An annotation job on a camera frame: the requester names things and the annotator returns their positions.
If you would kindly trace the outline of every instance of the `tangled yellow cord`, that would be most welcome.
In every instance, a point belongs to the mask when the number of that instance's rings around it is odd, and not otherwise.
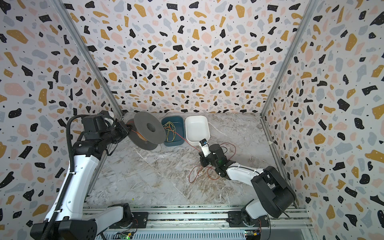
[[[175,125],[173,124],[173,122],[168,121],[167,123],[165,123],[163,125],[163,127],[164,127],[165,130],[167,130],[167,142],[173,142],[175,140],[175,137],[176,137],[176,127],[175,127]],[[173,139],[171,141],[168,139],[170,132],[173,133]]]

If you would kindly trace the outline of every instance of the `cable spool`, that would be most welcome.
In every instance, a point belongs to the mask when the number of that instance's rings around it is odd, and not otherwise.
[[[139,148],[153,150],[166,139],[166,132],[160,121],[147,112],[138,112],[127,122],[132,129],[129,139]]]

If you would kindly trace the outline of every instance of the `blue tray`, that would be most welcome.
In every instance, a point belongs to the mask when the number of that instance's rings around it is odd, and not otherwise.
[[[165,117],[161,120],[161,124],[164,125],[165,123],[167,122],[172,122],[174,125],[175,125],[175,128],[176,128],[176,132],[178,134],[180,134],[180,136],[182,136],[183,138],[185,138],[185,132],[184,132],[184,120],[181,116],[169,116],[169,117]],[[170,132],[169,133],[169,137],[168,137],[170,140],[173,138],[173,132]],[[167,147],[172,147],[172,146],[179,146],[181,144],[184,143],[184,140],[179,137],[177,134],[176,134],[176,137],[175,139],[173,140],[173,142],[167,142],[167,140],[164,141],[164,145],[167,146]]]

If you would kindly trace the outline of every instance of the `terrazzo patterned wall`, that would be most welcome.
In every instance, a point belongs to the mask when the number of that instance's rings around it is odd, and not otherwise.
[[[65,0],[126,112],[258,112],[307,1]]]
[[[0,239],[24,240],[63,183],[68,118],[111,109],[51,2],[0,7]]]
[[[266,116],[319,239],[384,239],[383,10],[319,1]]]

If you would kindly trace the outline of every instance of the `black corrugated cable hose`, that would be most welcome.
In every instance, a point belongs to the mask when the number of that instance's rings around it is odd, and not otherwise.
[[[52,217],[51,217],[50,221],[48,222],[48,225],[45,228],[43,235],[41,236],[41,240],[46,240],[48,237],[50,237],[50,232],[51,232],[52,226],[56,221],[57,215],[59,214],[57,211],[61,209],[61,205],[63,204],[65,194],[67,192],[68,186],[69,186],[71,179],[72,179],[72,175],[73,175],[72,172],[74,172],[74,155],[73,155],[73,148],[72,148],[72,141],[71,141],[71,123],[76,118],[82,118],[82,117],[86,117],[86,116],[89,116],[89,115],[85,115],[85,114],[76,115],[76,116],[71,117],[67,122],[66,138],[67,138],[67,145],[68,145],[68,154],[69,154],[69,158],[70,158],[70,173],[68,174],[67,180],[65,181],[65,183],[62,187],[63,190],[61,191],[60,197],[57,200],[55,211],[52,214]]]

